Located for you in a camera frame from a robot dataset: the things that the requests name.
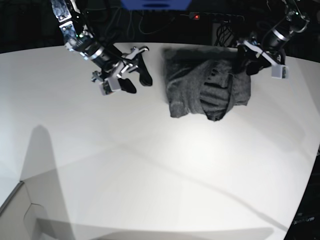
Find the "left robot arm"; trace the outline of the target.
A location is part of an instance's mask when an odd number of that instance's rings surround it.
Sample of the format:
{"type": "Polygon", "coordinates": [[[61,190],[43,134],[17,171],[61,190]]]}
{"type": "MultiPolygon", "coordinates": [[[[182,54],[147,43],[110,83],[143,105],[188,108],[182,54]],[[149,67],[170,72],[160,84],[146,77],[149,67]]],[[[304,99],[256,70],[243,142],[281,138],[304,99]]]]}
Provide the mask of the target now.
{"type": "Polygon", "coordinates": [[[295,0],[284,1],[284,16],[275,22],[261,38],[252,31],[249,36],[236,41],[237,54],[233,62],[234,73],[245,71],[253,76],[265,68],[271,68],[271,77],[288,79],[289,67],[285,64],[283,47],[296,34],[303,33],[310,18],[302,12],[295,0]]]}

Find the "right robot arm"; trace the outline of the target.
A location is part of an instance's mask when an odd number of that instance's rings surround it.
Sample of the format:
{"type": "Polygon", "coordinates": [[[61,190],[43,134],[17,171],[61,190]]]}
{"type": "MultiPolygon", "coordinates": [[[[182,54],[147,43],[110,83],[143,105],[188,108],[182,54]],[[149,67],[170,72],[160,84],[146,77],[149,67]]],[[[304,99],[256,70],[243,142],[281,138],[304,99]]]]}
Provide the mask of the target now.
{"type": "Polygon", "coordinates": [[[104,96],[118,91],[130,94],[137,92],[131,80],[123,78],[125,73],[137,72],[142,86],[153,85],[153,79],[142,56],[142,53],[149,50],[147,46],[134,46],[129,53],[123,53],[112,41],[104,43],[98,39],[86,14],[78,9],[75,1],[52,0],[51,7],[58,20],[65,47],[100,68],[92,73],[91,81],[99,82],[104,96]]]}

